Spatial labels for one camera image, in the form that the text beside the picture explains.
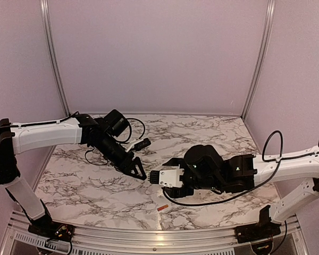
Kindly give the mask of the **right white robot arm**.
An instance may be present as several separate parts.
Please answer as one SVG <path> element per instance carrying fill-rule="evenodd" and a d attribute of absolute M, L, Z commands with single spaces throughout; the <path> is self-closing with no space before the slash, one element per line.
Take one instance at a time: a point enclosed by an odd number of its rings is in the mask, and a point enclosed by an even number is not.
<path fill-rule="evenodd" d="M 239 155 L 223 160 L 213 146 L 191 147 L 183 158 L 172 158 L 157 173 L 156 184 L 170 198 L 191 196 L 194 190 L 240 197 L 264 184 L 292 179 L 303 182 L 280 201 L 262 209 L 253 234 L 264 238 L 273 224 L 282 224 L 298 209 L 319 198 L 319 142 L 309 149 L 276 156 Z"/>

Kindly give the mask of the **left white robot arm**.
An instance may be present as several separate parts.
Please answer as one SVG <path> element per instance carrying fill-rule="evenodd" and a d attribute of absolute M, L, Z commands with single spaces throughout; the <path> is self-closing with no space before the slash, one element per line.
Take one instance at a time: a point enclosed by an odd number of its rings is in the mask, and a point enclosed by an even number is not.
<path fill-rule="evenodd" d="M 141 136 L 131 142 L 117 138 L 124 130 L 131 130 L 129 120 L 114 109 L 104 117 L 75 113 L 69 117 L 36 123 L 11 123 L 0 120 L 0 185 L 24 210 L 31 224 L 44 236 L 57 230 L 44 203 L 35 195 L 21 176 L 16 157 L 28 151 L 58 145 L 87 145 L 97 149 L 109 163 L 124 175 L 145 180 L 141 160 L 135 156 L 150 145 Z"/>

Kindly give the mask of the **orange AA battery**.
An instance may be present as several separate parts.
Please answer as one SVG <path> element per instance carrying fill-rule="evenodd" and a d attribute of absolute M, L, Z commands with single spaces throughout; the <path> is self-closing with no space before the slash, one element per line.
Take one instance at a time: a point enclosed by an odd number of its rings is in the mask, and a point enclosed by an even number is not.
<path fill-rule="evenodd" d="M 157 211 L 162 211 L 162 210 L 164 210 L 164 209 L 166 209 L 166 208 L 168 208 L 169 206 L 168 205 L 163 205 L 163 206 L 161 206 L 161 207 L 158 207 L 157 208 Z"/>

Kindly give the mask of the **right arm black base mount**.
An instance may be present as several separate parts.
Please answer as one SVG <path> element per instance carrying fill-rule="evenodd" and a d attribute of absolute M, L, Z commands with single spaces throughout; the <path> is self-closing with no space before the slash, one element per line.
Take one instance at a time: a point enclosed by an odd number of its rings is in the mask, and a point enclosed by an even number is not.
<path fill-rule="evenodd" d="M 259 226 L 259 223 L 238 226 L 234 229 L 238 243 L 254 242 L 279 235 L 281 224 L 268 223 Z"/>

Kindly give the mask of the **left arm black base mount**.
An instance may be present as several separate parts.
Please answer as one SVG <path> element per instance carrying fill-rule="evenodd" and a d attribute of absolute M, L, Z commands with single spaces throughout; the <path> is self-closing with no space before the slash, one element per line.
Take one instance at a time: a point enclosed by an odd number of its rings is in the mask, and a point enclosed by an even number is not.
<path fill-rule="evenodd" d="M 51 222 L 45 226 L 29 225 L 28 232 L 51 240 L 70 242 L 74 233 L 74 226 L 60 222 Z"/>

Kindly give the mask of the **left aluminium corner post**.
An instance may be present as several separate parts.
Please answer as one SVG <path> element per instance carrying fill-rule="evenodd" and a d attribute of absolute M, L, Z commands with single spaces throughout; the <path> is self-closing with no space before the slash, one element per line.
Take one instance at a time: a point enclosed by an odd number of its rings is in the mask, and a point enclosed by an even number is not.
<path fill-rule="evenodd" d="M 65 90 L 63 87 L 63 82 L 60 74 L 60 69 L 57 62 L 56 57 L 56 49 L 54 45 L 53 40 L 53 34 L 52 34 L 52 26 L 51 26 L 51 17 L 49 13 L 49 3 L 47 0 L 40 0 L 40 8 L 41 8 L 41 15 L 43 20 L 43 26 L 44 26 L 44 33 L 46 37 L 46 44 L 49 54 L 49 59 L 51 62 L 51 67 L 53 70 L 53 75 L 56 83 L 56 88 L 60 97 L 61 106 L 63 108 L 64 114 L 66 116 L 70 115 L 70 108 L 69 104 L 65 95 Z"/>

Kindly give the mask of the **aluminium corner post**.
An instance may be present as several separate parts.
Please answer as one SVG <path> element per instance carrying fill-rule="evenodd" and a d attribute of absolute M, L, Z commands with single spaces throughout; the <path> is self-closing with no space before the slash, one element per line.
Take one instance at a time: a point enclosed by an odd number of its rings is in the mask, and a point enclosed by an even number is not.
<path fill-rule="evenodd" d="M 66 116 L 70 115 L 70 108 L 69 104 L 65 95 L 65 90 L 63 87 L 63 82 L 60 74 L 60 69 L 57 62 L 56 57 L 56 49 L 54 45 L 53 40 L 53 34 L 52 34 L 52 26 L 51 26 L 51 17 L 49 13 L 49 3 L 47 0 L 40 0 L 40 8 L 41 8 L 41 15 L 43 20 L 43 26 L 44 26 L 44 33 L 46 37 L 46 44 L 49 54 L 49 59 L 51 62 L 51 67 L 53 70 L 53 75 L 56 83 L 56 88 L 60 97 L 61 106 L 63 108 L 64 114 Z"/>
<path fill-rule="evenodd" d="M 272 34 L 273 20 L 274 20 L 274 12 L 275 12 L 275 0 L 267 1 L 267 8 L 264 20 L 264 28 L 261 38 L 261 43 L 258 51 L 257 61 L 254 68 L 254 73 L 251 79 L 251 83 L 249 86 L 249 90 L 247 93 L 246 101 L 244 107 L 242 109 L 241 118 L 245 122 L 248 118 L 251 106 L 254 101 L 255 92 L 258 88 L 259 79 L 261 76 L 264 60 L 268 51 L 268 46 L 270 43 L 270 37 Z"/>

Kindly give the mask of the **right aluminium corner post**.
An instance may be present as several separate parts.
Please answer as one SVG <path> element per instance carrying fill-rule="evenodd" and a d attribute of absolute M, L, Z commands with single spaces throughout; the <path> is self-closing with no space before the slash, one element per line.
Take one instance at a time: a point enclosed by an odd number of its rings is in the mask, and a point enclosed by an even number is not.
<path fill-rule="evenodd" d="M 274 20 L 274 12 L 275 12 L 275 0 L 267 1 L 267 8 L 264 20 L 264 28 L 261 38 L 261 43 L 258 51 L 257 61 L 254 68 L 254 73 L 251 79 L 251 83 L 249 86 L 249 90 L 247 93 L 246 101 L 244 107 L 242 109 L 241 118 L 245 122 L 248 118 L 251 106 L 254 101 L 255 92 L 258 88 L 259 79 L 261 76 L 264 60 L 268 51 L 268 46 L 270 43 L 270 37 L 272 34 L 273 20 Z"/>

